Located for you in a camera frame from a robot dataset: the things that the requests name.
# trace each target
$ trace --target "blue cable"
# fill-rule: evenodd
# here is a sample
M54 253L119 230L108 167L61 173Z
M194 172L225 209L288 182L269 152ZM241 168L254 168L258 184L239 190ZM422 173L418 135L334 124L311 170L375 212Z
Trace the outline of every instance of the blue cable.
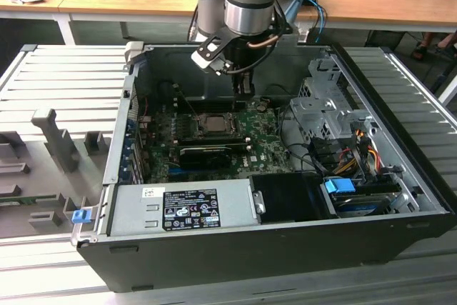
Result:
M319 33L317 35L317 38L316 38L316 43L319 42L319 38L321 37L321 33L322 33L322 30L323 30L323 11L322 11L322 8L320 5L318 5L314 0L308 0L310 3L312 3L314 5L314 7L316 7L316 9L319 11L319 15L321 17L321 24L319 25Z

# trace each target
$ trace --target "green circuit board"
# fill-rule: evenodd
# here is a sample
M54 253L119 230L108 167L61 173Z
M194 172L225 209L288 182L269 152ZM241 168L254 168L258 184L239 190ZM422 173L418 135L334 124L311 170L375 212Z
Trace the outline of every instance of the green circuit board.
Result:
M278 137L277 118L270 108L258 110L259 101L252 101L246 108L231 113L243 137L251 138L252 150L234 154L229 168L217 170L184 171L179 166L179 147L173 142L172 128L180 116L172 109L151 114L155 122L154 142L151 133L146 140L150 183L245 179L252 174L272 174L293 171L288 154Z

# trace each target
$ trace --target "blue drive bracket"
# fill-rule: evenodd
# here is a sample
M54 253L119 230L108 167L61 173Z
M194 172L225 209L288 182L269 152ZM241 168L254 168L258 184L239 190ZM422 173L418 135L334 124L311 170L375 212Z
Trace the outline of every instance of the blue drive bracket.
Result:
M326 181L325 185L329 194L356 191L356 188L350 179L330 179Z

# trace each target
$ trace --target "robotic arm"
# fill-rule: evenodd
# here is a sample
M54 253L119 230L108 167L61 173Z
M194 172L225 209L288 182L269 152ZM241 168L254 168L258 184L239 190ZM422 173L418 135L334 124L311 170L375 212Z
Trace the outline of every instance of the robotic arm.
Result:
M253 69L290 31L288 19L295 19L301 1L199 0L199 33L207 38L192 59L202 69L231 76L235 97L250 99L255 95ZM295 14L287 16L284 5Z

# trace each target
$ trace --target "person's foot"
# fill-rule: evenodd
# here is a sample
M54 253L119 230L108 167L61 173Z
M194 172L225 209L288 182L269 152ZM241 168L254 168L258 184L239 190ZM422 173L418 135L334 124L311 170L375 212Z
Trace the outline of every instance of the person's foot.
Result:
M416 48L411 53L411 57L417 61L422 61L427 54L427 46L424 46L421 42L417 43Z
M443 44L436 44L436 53L448 59L457 58L457 49L455 46L443 46Z

